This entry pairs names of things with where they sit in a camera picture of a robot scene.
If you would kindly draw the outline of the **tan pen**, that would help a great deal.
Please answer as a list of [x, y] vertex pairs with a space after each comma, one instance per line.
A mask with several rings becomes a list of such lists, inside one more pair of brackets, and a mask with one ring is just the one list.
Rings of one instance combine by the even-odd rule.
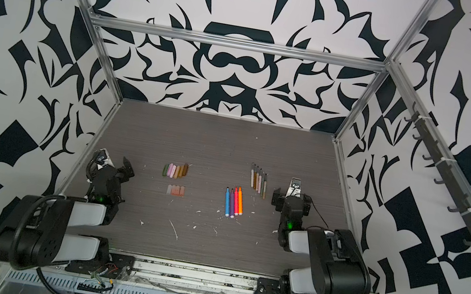
[[260, 168], [259, 167], [256, 167], [255, 169], [255, 177], [254, 177], [254, 189], [256, 190], [256, 192], [259, 192], [259, 186], [260, 186]]

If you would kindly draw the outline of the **purple marker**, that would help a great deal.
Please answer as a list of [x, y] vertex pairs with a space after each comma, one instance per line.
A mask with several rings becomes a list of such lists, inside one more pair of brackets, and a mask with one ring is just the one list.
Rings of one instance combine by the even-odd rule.
[[233, 191], [234, 191], [234, 189], [231, 188], [230, 191], [231, 191], [231, 193], [230, 193], [230, 195], [231, 195], [231, 199], [230, 199], [230, 218], [234, 218], [234, 217], [232, 217], [233, 212], [234, 212], [234, 211], [233, 211], [233, 210], [234, 210], [234, 209], [233, 209], [233, 208], [234, 208], [234, 201], [233, 201], [233, 199], [234, 199], [234, 197], [233, 197], [233, 194], [234, 194]]

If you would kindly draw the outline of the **tan pen cap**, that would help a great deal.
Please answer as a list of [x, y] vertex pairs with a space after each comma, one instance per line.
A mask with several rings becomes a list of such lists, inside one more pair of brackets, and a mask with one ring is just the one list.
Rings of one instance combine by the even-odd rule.
[[180, 175], [180, 170], [181, 170], [181, 167], [179, 165], [175, 166], [175, 171], [174, 171], [174, 175], [173, 175], [174, 179], [178, 178], [178, 175]]

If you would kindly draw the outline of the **light pink pen cap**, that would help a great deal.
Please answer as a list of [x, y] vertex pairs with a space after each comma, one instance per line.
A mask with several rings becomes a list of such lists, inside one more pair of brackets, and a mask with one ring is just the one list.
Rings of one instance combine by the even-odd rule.
[[173, 164], [171, 167], [171, 172], [169, 173], [170, 178], [173, 178], [175, 176], [176, 169], [177, 169], [177, 166]]

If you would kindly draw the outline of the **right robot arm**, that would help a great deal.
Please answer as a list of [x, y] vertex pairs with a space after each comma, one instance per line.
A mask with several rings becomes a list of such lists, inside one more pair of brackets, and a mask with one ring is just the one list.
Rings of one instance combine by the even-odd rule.
[[369, 271], [350, 230], [303, 226], [313, 206], [308, 195], [276, 189], [271, 204], [280, 213], [278, 244], [309, 258], [309, 267], [282, 275], [279, 283], [286, 294], [370, 293]]

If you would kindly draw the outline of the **red marker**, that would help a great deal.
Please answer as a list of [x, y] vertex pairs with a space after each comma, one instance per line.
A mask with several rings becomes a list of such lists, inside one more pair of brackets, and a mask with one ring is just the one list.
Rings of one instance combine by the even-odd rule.
[[234, 210], [233, 211], [234, 212], [233, 212], [232, 217], [235, 217], [235, 216], [239, 215], [239, 191], [238, 191], [237, 187], [234, 188], [233, 193], [234, 193], [233, 194], [233, 197], [234, 197], [234, 199], [233, 199], [233, 201], [234, 201], [234, 208], [233, 209]]

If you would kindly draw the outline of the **dark brown pen cap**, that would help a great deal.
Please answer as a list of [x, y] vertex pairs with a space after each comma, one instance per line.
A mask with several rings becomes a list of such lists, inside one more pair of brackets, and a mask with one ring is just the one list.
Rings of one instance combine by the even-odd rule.
[[182, 177], [185, 177], [188, 174], [189, 164], [185, 163], [182, 170]]

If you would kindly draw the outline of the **blue marker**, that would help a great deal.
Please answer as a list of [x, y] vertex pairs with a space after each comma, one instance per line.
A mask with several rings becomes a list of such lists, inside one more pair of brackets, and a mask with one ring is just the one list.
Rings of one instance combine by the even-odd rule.
[[225, 191], [225, 216], [226, 217], [230, 216], [230, 199], [231, 199], [230, 190], [231, 189], [227, 187]]

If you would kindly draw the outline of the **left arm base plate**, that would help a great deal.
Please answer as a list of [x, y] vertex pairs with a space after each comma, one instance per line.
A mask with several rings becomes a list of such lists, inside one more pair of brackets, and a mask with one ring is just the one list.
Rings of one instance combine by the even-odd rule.
[[118, 279], [129, 275], [135, 263], [134, 256], [99, 253], [88, 261], [72, 261], [64, 269], [77, 274], [98, 274], [103, 278]]

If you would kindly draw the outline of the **orange marker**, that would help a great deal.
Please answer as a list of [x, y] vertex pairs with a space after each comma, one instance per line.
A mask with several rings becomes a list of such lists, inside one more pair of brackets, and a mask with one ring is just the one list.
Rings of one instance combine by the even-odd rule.
[[236, 212], [236, 215], [237, 215], [237, 216], [242, 216], [242, 215], [243, 215], [243, 198], [242, 198], [242, 197], [243, 197], [243, 194], [242, 194], [242, 193], [243, 193], [243, 192], [242, 192], [242, 188], [239, 187], [239, 188], [238, 188], [238, 195], [237, 195], [237, 196], [238, 196], [238, 198], [237, 198], [237, 200], [238, 200], [238, 207], [237, 207], [237, 212]]

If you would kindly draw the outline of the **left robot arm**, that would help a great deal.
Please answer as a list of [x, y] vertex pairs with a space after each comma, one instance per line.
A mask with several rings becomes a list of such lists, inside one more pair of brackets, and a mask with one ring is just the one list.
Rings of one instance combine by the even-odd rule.
[[116, 167], [106, 149], [96, 150], [85, 174], [83, 197], [27, 195], [0, 225], [0, 262], [15, 270], [66, 265], [70, 272], [103, 269], [109, 263], [108, 239], [69, 234], [74, 227], [111, 224], [124, 201], [122, 185], [134, 177], [131, 162]]

